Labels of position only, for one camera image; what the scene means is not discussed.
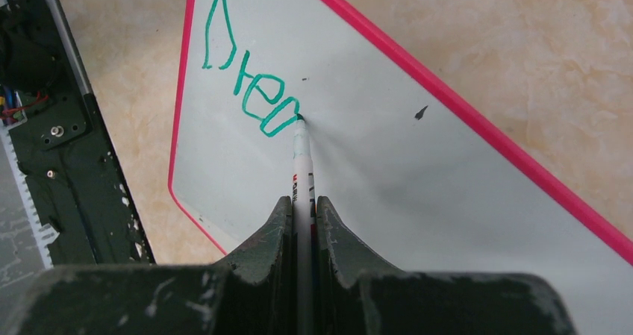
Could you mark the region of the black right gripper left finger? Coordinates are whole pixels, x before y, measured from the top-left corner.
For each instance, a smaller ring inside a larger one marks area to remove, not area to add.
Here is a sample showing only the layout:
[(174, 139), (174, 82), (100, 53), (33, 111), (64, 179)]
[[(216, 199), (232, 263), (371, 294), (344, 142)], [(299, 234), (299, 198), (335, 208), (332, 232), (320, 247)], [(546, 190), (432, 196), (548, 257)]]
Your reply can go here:
[(59, 266), (19, 299), (3, 334), (293, 334), (292, 204), (205, 265)]

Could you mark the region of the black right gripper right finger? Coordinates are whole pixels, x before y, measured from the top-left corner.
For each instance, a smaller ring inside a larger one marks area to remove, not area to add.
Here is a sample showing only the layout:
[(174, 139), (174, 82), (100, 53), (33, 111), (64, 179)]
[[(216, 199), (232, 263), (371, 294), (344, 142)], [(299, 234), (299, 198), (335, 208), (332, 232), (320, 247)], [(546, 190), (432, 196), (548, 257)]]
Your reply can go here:
[(316, 204), (318, 334), (575, 334), (560, 295), (525, 273), (406, 272)]

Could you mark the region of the green white marker pen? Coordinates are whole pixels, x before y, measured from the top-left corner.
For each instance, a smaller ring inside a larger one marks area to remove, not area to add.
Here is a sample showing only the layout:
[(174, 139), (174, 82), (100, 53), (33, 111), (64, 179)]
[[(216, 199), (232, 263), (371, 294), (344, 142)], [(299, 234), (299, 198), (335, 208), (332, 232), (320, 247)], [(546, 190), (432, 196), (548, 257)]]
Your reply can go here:
[(314, 281), (312, 270), (312, 212), (314, 210), (314, 175), (307, 123), (297, 114), (293, 137), (293, 230), (297, 256), (297, 333), (314, 332)]

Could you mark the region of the red-edged whiteboard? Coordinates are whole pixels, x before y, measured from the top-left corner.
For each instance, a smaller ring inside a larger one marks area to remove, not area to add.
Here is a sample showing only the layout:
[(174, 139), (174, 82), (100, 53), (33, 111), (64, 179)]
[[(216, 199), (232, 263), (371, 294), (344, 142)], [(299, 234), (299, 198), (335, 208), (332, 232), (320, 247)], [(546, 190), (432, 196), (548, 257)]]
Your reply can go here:
[(528, 272), (581, 334), (632, 332), (632, 242), (345, 0), (187, 0), (169, 165), (223, 251), (316, 193), (406, 270)]

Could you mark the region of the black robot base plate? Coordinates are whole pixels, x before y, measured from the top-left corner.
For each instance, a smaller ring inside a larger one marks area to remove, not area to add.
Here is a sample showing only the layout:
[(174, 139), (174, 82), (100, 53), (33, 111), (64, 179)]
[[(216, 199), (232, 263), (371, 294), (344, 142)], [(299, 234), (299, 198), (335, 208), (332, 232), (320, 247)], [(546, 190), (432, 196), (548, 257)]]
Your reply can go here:
[(46, 0), (1, 7), (1, 94), (53, 264), (153, 263), (96, 98), (80, 90)]

